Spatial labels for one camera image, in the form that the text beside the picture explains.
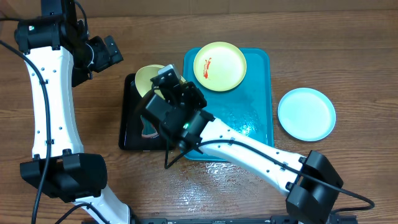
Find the yellow plate top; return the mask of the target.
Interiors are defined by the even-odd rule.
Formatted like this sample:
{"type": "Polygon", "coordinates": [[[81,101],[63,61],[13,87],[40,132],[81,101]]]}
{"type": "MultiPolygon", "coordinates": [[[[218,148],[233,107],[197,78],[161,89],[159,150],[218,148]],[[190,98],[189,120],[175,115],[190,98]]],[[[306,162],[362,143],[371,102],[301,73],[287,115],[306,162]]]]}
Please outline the yellow plate top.
{"type": "Polygon", "coordinates": [[[193,72],[198,82],[212,91],[230,91],[246,76],[247,62],[235,45],[212,42],[202,47],[193,61],[193,72]]]}

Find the yellow plate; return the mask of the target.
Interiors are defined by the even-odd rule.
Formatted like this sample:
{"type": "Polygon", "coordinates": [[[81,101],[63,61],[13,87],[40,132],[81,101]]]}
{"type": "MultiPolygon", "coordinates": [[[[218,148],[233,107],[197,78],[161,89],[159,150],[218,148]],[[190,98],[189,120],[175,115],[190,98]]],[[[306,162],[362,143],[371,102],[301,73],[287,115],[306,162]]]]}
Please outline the yellow plate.
{"type": "Polygon", "coordinates": [[[134,78],[135,86],[143,98],[145,95],[152,89],[152,81],[151,78],[154,78],[158,75],[158,71],[162,70],[164,65],[148,65],[140,68],[136,76],[134,78]]]}
{"type": "Polygon", "coordinates": [[[235,45],[212,42],[202,47],[193,61],[193,72],[198,82],[212,91],[230,91],[246,76],[247,62],[235,45]]]}

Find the green and red sponge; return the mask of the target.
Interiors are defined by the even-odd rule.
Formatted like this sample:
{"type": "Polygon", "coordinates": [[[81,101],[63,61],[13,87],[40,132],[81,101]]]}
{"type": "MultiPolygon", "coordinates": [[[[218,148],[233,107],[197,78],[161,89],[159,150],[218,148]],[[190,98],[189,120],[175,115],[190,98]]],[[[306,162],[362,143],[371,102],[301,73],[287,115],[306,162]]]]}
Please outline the green and red sponge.
{"type": "Polygon", "coordinates": [[[141,136],[146,139],[152,139],[156,138],[159,136],[157,130],[153,126],[151,122],[146,120],[143,116],[141,116],[141,122],[142,122],[142,132],[141,136]]]}

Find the light blue plate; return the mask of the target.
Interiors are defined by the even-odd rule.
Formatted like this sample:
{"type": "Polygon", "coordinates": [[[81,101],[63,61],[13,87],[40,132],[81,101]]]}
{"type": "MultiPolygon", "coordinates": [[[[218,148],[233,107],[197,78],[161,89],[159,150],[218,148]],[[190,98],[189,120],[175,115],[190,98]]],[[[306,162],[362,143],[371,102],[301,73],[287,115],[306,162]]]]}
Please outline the light blue plate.
{"type": "Polygon", "coordinates": [[[286,93],[279,101],[277,115],[283,129],[301,141],[322,140],[336,124],[333,103],[313,88],[296,88],[286,93]]]}

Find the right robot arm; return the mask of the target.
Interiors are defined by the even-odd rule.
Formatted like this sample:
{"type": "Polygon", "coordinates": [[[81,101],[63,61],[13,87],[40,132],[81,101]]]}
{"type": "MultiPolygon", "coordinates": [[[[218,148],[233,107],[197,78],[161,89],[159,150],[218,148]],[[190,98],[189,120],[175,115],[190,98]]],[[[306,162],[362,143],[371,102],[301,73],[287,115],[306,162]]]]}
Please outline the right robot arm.
{"type": "Polygon", "coordinates": [[[198,151],[219,157],[256,174],[284,197],[287,213],[302,223],[326,223],[343,181],[317,151],[302,156],[245,136],[204,110],[206,100],[193,82],[173,65],[144,75],[143,116],[181,156],[198,151]]]}

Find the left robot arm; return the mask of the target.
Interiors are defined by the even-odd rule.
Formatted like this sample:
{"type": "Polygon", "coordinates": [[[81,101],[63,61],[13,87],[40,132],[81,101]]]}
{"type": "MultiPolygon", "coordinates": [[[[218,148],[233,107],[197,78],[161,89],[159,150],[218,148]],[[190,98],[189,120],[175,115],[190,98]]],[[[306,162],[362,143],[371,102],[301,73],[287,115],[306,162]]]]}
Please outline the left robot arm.
{"type": "Polygon", "coordinates": [[[73,87],[123,60],[112,37],[90,37],[75,1],[41,2],[42,14],[18,23],[18,55],[30,74],[35,134],[32,160],[21,177],[39,195],[87,211],[98,223],[132,223],[131,209],[108,186],[103,157],[88,154],[80,140],[73,87]]]}

